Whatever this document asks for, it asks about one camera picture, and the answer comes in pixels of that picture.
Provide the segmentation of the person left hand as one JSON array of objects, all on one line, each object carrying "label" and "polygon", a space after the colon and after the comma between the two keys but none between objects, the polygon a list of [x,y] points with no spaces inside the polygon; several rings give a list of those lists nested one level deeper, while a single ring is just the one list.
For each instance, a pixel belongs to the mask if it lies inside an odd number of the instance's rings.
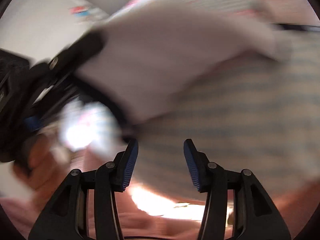
[{"label": "person left hand", "polygon": [[31,172],[28,173],[20,164],[13,165],[14,175],[33,191],[27,206],[35,212],[44,208],[72,169],[84,169],[86,148],[71,152],[68,159],[64,160],[59,156],[56,142],[56,135],[39,134],[28,153],[27,163]]}]

